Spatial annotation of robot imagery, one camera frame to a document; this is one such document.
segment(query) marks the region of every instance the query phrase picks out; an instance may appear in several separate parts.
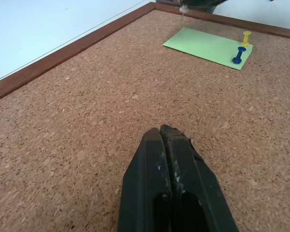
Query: cork board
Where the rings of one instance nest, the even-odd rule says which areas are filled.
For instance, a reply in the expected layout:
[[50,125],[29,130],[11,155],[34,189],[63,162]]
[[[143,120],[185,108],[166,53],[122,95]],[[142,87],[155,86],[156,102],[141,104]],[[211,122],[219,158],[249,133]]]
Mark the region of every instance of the cork board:
[[238,72],[162,46],[183,26],[242,39],[152,11],[0,100],[0,231],[116,231],[123,174],[163,123],[192,138],[240,231],[290,231],[290,39],[253,32]]

